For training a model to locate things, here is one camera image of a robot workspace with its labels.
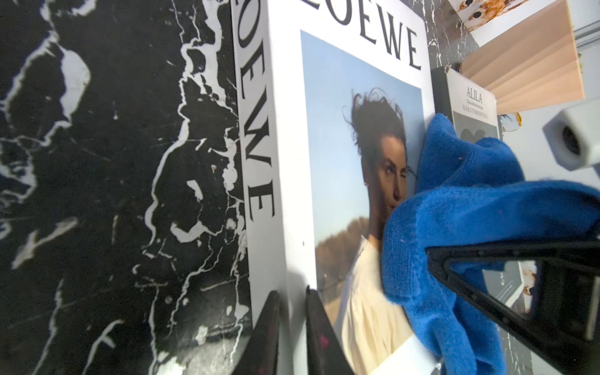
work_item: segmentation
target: woman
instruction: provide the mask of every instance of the woman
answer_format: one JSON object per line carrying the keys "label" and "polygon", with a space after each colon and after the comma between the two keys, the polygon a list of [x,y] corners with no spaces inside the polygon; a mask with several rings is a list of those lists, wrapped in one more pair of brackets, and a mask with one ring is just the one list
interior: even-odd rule
{"label": "woman", "polygon": [[402,306],[385,298],[381,282],[383,228],[392,211],[406,199],[406,176],[411,172],[406,164],[402,112],[373,90],[353,96],[349,123],[369,196],[369,225],[346,278],[335,333],[356,375],[371,374],[392,354],[395,358],[407,356],[400,362],[408,359],[408,365],[424,360],[422,373],[430,374],[435,360],[414,337]]}

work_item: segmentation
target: white shirt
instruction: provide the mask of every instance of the white shirt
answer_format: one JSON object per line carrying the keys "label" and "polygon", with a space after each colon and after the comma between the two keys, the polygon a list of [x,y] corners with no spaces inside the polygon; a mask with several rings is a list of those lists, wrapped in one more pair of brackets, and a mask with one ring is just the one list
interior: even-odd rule
{"label": "white shirt", "polygon": [[383,294],[381,254],[364,237],[346,277],[334,331],[356,375],[383,375],[386,368],[394,374],[430,375],[437,364],[402,306]]}

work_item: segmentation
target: black marble surface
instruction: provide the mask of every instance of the black marble surface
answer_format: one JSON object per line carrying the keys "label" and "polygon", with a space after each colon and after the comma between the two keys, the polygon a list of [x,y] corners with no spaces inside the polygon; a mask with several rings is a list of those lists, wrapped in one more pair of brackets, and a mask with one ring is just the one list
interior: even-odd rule
{"label": "black marble surface", "polygon": [[[477,48],[402,0],[431,67]],[[230,4],[0,4],[0,374],[226,374],[251,331]]]}

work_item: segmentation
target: dark hair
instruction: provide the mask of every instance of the dark hair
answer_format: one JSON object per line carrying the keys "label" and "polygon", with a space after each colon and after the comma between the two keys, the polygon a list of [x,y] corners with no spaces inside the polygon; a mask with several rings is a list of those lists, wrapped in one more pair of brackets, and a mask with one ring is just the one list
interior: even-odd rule
{"label": "dark hair", "polygon": [[383,136],[393,136],[406,145],[404,118],[397,104],[392,104],[379,89],[368,94],[352,94],[352,126],[358,154],[373,166],[380,157],[379,142]]}

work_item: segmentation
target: blue cloth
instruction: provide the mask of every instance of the blue cloth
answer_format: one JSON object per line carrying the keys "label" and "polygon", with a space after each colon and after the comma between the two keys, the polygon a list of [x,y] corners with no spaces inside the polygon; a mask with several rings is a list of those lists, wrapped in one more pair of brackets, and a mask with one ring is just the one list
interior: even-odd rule
{"label": "blue cloth", "polygon": [[[429,273],[425,248],[583,236],[600,218],[595,189],[523,180],[503,142],[460,140],[448,119],[436,115],[421,155],[417,194],[386,224],[385,295],[404,307],[416,336],[444,358],[449,375],[504,375],[506,364],[495,323]],[[480,269],[465,269],[463,277],[485,290]]]}

